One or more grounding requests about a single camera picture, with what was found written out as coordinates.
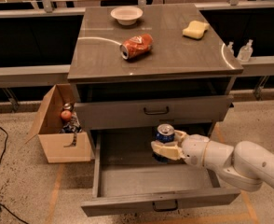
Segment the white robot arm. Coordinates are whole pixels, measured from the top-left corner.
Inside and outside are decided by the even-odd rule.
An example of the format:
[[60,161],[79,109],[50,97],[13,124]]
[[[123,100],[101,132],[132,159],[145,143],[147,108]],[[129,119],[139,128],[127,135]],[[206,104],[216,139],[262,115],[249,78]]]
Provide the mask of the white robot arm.
[[228,184],[246,191],[257,191],[263,183],[274,189],[274,154],[249,141],[234,147],[199,134],[175,131],[173,140],[151,142],[153,152],[169,160],[214,171]]

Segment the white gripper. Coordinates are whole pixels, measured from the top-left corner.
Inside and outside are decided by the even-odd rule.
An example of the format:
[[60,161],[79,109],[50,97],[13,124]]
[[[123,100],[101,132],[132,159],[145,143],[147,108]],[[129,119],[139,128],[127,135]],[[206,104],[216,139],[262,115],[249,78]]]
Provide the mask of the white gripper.
[[175,130],[174,140],[169,143],[152,141],[151,148],[156,154],[167,159],[174,161],[183,159],[188,165],[198,168],[203,166],[205,150],[210,142],[208,137],[199,134],[187,136],[186,132]]

